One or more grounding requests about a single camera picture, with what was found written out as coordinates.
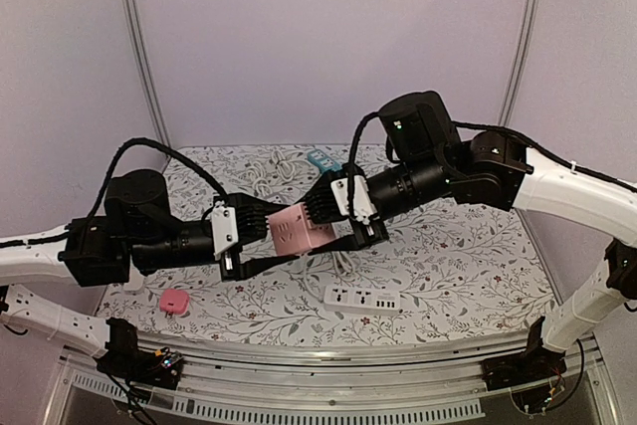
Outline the light pink cube socket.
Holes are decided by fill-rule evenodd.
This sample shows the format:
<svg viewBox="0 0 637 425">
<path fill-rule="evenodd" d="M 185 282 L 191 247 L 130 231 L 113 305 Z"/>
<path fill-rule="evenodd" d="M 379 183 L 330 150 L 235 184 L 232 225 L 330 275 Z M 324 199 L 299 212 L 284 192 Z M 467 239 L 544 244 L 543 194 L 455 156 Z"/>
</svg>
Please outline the light pink cube socket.
<svg viewBox="0 0 637 425">
<path fill-rule="evenodd" d="M 272 241 L 278 256 L 299 256 L 336 239 L 330 224 L 315 224 L 304 203 L 285 207 L 268 217 Z"/>
</svg>

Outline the white power strip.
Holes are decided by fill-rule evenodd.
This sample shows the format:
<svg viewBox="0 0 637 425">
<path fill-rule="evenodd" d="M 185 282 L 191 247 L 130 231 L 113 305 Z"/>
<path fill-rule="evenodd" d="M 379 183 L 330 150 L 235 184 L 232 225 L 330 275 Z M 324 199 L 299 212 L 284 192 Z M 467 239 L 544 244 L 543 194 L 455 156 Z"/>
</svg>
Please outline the white power strip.
<svg viewBox="0 0 637 425">
<path fill-rule="evenodd" d="M 343 314 L 395 316 L 401 311 L 400 294 L 386 289 L 328 286 L 322 303 L 326 310 Z"/>
</svg>

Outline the pink plug adapter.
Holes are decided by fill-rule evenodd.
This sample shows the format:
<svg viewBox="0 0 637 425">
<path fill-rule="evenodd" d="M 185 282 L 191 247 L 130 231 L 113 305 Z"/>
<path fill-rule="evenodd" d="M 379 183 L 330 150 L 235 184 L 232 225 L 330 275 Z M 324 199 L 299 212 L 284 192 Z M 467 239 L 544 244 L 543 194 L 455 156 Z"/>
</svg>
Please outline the pink plug adapter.
<svg viewBox="0 0 637 425">
<path fill-rule="evenodd" d="M 167 318 L 183 317 L 188 312 L 189 303 L 189 294 L 179 289 L 167 289 L 159 298 L 159 308 Z"/>
</svg>

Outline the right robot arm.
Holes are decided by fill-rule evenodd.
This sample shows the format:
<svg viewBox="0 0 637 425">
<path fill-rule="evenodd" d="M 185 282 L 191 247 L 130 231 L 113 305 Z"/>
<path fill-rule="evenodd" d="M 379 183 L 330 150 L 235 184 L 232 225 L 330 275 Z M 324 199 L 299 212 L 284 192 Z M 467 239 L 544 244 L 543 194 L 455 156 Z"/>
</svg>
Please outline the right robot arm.
<svg viewBox="0 0 637 425">
<path fill-rule="evenodd" d="M 566 161 L 522 133 L 473 126 L 462 140 L 433 91 L 410 93 L 372 113 L 386 136 L 390 167 L 367 176 L 349 160 L 324 173 L 304 201 L 318 224 L 348 221 L 350 235 L 330 244 L 358 251 L 384 241 L 385 223 L 435 199 L 503 211 L 545 213 L 610 236 L 602 262 L 563 305 L 531 328 L 515 373 L 535 381 L 583 334 L 636 296 L 636 188 Z"/>
</svg>

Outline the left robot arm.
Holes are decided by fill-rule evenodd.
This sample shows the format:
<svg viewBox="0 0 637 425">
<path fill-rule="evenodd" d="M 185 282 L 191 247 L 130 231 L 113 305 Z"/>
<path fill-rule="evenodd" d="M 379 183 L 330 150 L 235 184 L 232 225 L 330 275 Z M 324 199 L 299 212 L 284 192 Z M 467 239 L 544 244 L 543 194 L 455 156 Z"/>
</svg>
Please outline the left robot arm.
<svg viewBox="0 0 637 425">
<path fill-rule="evenodd" d="M 200 219 L 183 221 L 172 215 L 158 171 L 115 176 L 118 162 L 134 146 L 158 150 L 193 171 L 216 192 L 213 205 Z M 33 295 L 27 283 L 125 284 L 133 271 L 147 277 L 164 269 L 214 264 L 225 281 L 250 279 L 291 260 L 289 255 L 240 259 L 244 246 L 266 237 L 267 215 L 281 209 L 243 193 L 229 194 L 182 153 L 156 140 L 132 138 L 115 153 L 87 216 L 48 232 L 2 240 L 1 320 L 57 337 L 96 360 L 108 358 L 125 378 L 140 378 L 148 360 L 137 348 L 134 325 L 82 316 Z"/>
</svg>

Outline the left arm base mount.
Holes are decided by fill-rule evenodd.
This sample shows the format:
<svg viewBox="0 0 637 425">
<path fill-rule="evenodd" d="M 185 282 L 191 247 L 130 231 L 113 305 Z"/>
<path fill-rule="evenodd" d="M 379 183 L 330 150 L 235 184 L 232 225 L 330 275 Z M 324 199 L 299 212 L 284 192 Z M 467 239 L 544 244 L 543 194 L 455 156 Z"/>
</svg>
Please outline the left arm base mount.
<svg viewBox="0 0 637 425">
<path fill-rule="evenodd" d="M 138 347 L 137 329 L 124 319 L 107 319 L 106 354 L 96 359 L 97 370 L 127 383 L 142 383 L 176 390 L 183 369 L 183 355 L 163 347 L 145 351 Z"/>
</svg>

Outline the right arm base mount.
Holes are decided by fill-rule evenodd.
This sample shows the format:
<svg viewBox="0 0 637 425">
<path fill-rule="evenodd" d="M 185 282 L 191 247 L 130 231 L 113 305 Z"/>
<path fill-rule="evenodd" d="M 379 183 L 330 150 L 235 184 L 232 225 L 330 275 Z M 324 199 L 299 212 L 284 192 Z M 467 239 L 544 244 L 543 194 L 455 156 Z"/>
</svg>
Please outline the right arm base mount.
<svg viewBox="0 0 637 425">
<path fill-rule="evenodd" d="M 543 347 L 487 358 L 481 362 L 482 380 L 493 391 L 549 379 L 566 372 L 564 358 L 564 352 Z"/>
</svg>

